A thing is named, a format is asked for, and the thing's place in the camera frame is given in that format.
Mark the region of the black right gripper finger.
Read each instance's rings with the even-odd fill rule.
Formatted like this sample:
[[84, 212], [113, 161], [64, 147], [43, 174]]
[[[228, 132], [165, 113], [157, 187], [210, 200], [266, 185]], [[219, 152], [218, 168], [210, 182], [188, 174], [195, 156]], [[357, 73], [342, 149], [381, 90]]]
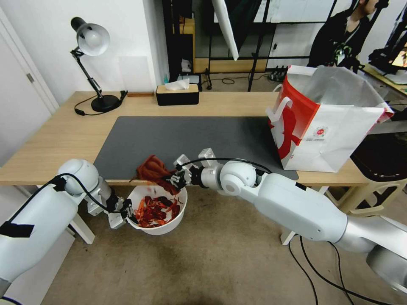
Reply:
[[184, 179], [185, 171], [184, 170], [176, 170], [168, 176], [164, 176], [163, 180], [167, 182], [180, 182]]
[[184, 178], [168, 178], [166, 179], [175, 189], [180, 190], [187, 185], [187, 182]]

